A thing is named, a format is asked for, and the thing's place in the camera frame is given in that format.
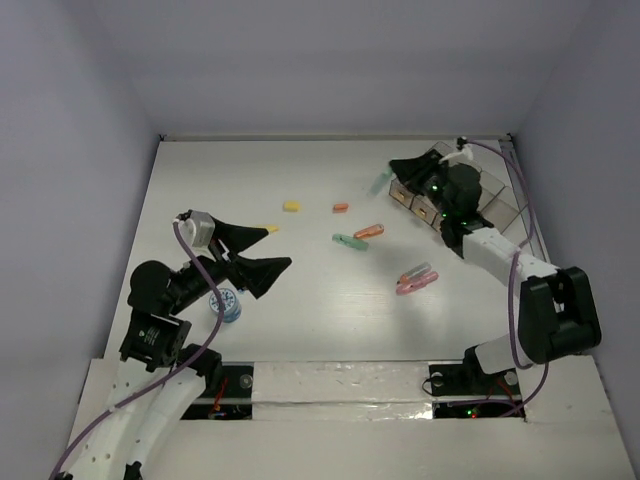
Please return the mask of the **clear green highlighter body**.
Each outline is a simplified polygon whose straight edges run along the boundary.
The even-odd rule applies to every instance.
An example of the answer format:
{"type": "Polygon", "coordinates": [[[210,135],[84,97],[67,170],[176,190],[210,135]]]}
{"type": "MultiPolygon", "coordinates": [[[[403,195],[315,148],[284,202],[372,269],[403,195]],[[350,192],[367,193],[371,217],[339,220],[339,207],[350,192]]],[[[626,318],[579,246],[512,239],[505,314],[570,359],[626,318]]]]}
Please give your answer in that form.
{"type": "Polygon", "coordinates": [[[376,197],[387,185],[393,175],[391,168],[386,168],[382,171],[374,180],[373,184],[368,190],[367,195],[371,198],[376,197]]]}

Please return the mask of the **blue lid pin jar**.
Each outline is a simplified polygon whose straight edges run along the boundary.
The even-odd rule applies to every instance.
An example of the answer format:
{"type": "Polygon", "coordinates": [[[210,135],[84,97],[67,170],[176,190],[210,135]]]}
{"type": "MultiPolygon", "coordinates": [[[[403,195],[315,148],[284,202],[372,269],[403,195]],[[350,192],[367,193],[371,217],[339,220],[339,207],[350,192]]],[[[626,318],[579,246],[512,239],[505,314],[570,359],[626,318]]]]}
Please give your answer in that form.
{"type": "Polygon", "coordinates": [[[242,305],[235,290],[229,288],[219,288],[219,294],[222,302],[214,293],[209,297],[209,307],[211,311],[218,316],[220,309],[223,309],[223,322],[233,323],[237,321],[242,314],[242,305]]]}

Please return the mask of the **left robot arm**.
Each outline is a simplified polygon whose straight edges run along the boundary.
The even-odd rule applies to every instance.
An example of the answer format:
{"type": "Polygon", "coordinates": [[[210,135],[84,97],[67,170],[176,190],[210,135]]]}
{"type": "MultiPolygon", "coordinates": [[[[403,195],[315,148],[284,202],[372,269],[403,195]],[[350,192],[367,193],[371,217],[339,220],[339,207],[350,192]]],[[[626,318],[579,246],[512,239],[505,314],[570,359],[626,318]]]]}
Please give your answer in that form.
{"type": "Polygon", "coordinates": [[[172,228],[189,260],[178,270],[155,260],[134,269],[130,320],[106,405],[69,443],[53,479],[144,478],[193,401],[223,382],[221,356],[210,345],[224,314],[217,314],[202,344],[186,342],[191,324],[179,314],[208,295],[221,303],[225,281],[260,298],[292,263],[288,257],[243,257],[268,236],[265,228],[228,224],[196,210],[177,215],[172,228]]]}

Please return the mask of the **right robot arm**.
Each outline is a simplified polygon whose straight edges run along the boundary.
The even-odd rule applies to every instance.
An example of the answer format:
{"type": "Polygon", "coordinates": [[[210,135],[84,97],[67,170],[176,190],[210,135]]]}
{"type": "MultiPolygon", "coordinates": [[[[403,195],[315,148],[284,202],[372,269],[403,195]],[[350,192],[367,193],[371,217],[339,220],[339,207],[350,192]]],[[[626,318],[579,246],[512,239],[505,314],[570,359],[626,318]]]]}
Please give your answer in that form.
{"type": "Polygon", "coordinates": [[[444,244],[507,288],[506,335],[468,348],[460,368],[462,384],[482,392],[513,367],[545,365],[598,346],[602,331],[582,269],[561,269],[525,253],[482,213],[482,175],[466,162],[469,154],[430,149],[394,159],[389,168],[405,190],[435,211],[444,244]]]}

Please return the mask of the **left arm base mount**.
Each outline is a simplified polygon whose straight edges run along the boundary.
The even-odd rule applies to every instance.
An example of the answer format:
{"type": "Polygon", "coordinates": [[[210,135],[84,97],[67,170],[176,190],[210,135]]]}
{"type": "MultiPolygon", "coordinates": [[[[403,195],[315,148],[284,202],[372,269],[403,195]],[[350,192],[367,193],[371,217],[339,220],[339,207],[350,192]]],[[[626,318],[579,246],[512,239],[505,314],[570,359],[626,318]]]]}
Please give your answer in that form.
{"type": "Polygon", "coordinates": [[[182,415],[182,420],[251,420],[253,363],[224,363],[218,385],[208,388],[182,415]]]}

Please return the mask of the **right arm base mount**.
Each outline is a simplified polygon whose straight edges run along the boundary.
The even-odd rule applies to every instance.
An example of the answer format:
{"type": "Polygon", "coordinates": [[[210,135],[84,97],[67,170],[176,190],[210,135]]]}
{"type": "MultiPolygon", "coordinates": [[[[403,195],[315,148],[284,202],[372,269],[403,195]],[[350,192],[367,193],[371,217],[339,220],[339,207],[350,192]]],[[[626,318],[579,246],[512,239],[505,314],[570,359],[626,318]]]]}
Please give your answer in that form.
{"type": "Polygon", "coordinates": [[[462,363],[432,364],[421,389],[435,419],[526,418],[515,369],[472,376],[462,363]]]}

